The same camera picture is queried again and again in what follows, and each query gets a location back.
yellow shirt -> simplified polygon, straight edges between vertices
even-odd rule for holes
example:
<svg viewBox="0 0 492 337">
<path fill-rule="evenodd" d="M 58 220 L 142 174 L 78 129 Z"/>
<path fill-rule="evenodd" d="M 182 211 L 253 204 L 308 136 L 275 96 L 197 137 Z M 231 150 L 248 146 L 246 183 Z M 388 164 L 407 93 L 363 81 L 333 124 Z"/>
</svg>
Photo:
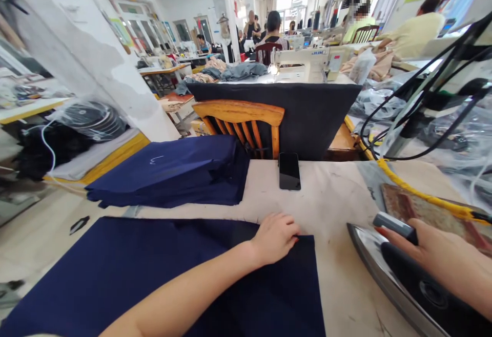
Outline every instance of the yellow shirt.
<svg viewBox="0 0 492 337">
<path fill-rule="evenodd" d="M 376 24 L 376 20 L 373 17 L 366 17 L 356 21 L 353 25 L 351 25 L 347 29 L 347 32 L 343 37 L 343 42 L 350 43 L 352 41 L 352 37 L 354 37 L 354 34 L 358 29 L 360 29 L 361 27 L 371 26 L 375 24 Z"/>
<path fill-rule="evenodd" d="M 401 59 L 417 58 L 427 43 L 439 35 L 446 18 L 440 13 L 426 13 L 405 21 L 385 37 L 395 41 L 391 47 Z"/>
</svg>

chair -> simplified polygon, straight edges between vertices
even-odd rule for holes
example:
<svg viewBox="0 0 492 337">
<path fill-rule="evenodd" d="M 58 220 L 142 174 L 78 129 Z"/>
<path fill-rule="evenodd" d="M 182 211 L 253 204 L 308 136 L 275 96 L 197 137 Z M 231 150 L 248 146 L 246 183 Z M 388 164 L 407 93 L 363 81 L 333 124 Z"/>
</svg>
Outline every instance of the chair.
<svg viewBox="0 0 492 337">
<path fill-rule="evenodd" d="M 374 41 L 378 34 L 379 26 L 371 25 L 359 28 L 352 38 L 351 44 L 368 43 Z"/>
<path fill-rule="evenodd" d="M 282 45 L 277 43 L 264 43 L 262 45 L 257 45 L 255 49 L 256 61 L 263 63 L 268 67 L 272 63 L 270 58 L 274 48 L 277 48 L 277 51 L 283 50 Z"/>
<path fill-rule="evenodd" d="M 248 142 L 249 146 L 254 149 L 255 158 L 258 158 L 259 151 L 261 158 L 264 159 L 263 144 L 261 143 L 260 132 L 256 121 L 268 123 L 272 126 L 272 156 L 273 159 L 278 159 L 280 150 L 278 127 L 282 123 L 285 113 L 284 108 L 250 101 L 207 100 L 194 104 L 193 109 L 204 121 L 212 135 L 217 135 L 217 132 L 209 117 L 215 118 L 215 122 L 222 134 L 237 136 L 243 145 L 246 145 L 246 142 Z M 253 142 L 246 122 L 251 122 L 256 144 Z M 234 126 L 236 133 L 233 132 L 231 124 Z"/>
</svg>

phone screen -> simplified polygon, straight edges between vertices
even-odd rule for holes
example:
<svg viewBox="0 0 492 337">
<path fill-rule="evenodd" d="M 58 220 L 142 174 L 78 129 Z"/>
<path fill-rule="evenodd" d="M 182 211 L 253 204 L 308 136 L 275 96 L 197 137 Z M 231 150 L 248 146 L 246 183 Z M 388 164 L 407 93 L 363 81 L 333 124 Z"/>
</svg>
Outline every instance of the phone screen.
<svg viewBox="0 0 492 337">
<path fill-rule="evenodd" d="M 301 189 L 297 154 L 280 153 L 278 155 L 278 169 L 280 171 L 280 189 L 290 191 L 299 191 Z"/>
</svg>

cardboard box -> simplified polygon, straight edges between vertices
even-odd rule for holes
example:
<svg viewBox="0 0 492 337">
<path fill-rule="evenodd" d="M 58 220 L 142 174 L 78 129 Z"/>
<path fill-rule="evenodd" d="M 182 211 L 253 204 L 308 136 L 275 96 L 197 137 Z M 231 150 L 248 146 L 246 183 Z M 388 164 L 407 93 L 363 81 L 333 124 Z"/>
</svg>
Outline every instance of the cardboard box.
<svg viewBox="0 0 492 337">
<path fill-rule="evenodd" d="M 195 119 L 191 121 L 191 127 L 195 131 L 197 136 L 208 136 L 211 135 L 208 127 L 205 125 L 201 119 Z"/>
</svg>

tiled floor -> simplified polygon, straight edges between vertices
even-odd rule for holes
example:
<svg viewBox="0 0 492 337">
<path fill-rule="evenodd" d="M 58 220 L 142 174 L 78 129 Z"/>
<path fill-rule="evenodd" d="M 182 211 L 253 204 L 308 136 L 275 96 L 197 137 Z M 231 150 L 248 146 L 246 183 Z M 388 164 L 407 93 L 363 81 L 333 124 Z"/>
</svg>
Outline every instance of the tiled floor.
<svg viewBox="0 0 492 337">
<path fill-rule="evenodd" d="M 0 228 L 0 282 L 24 280 L 17 292 L 23 297 L 98 218 L 120 217 L 125 211 L 101 209 L 97 203 L 55 190 Z M 86 216 L 88 223 L 70 235 L 70 227 Z M 0 320 L 8 312 L 0 309 Z"/>
</svg>

